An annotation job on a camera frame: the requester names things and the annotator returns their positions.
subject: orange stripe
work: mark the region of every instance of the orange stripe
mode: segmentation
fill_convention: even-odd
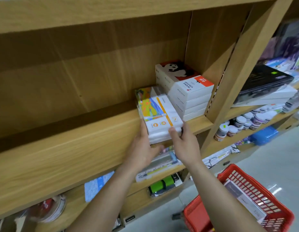
[[[167,114],[165,108],[163,107],[163,105],[161,104],[161,102],[160,102],[160,100],[159,100],[159,97],[157,97],[157,101],[158,101],[159,105],[161,106],[161,109],[162,109],[163,113],[166,113],[166,114]],[[167,114],[166,117],[167,117],[167,120],[168,120],[169,124],[170,124],[171,126],[173,126],[173,124],[172,124],[172,122],[171,122],[171,120],[170,120],[168,114]]]

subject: red shopping basket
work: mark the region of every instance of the red shopping basket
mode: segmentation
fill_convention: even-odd
[[[293,213],[281,204],[265,187],[235,164],[229,165],[217,178],[221,183],[230,179],[267,213],[261,225],[268,232],[287,232],[294,220]],[[213,226],[200,196],[184,209],[184,220],[191,232],[207,232]]]

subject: panda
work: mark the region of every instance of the panda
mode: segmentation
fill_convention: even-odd
[[[172,62],[163,66],[168,72],[171,72],[175,77],[186,77],[194,75],[194,70],[185,69],[183,62]]]

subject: floor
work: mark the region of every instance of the floor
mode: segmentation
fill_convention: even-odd
[[[263,184],[295,215],[289,232],[299,231],[299,127],[260,147],[249,158],[237,163],[246,173]],[[185,189],[179,197],[136,219],[121,232],[171,232],[185,230],[181,220],[171,215],[183,210],[197,196],[195,186]]]

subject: light blue package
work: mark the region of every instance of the light blue package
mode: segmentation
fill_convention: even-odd
[[[85,201],[89,203],[96,196],[96,194],[102,189],[106,182],[113,176],[114,171],[98,177],[90,182],[85,183]]]

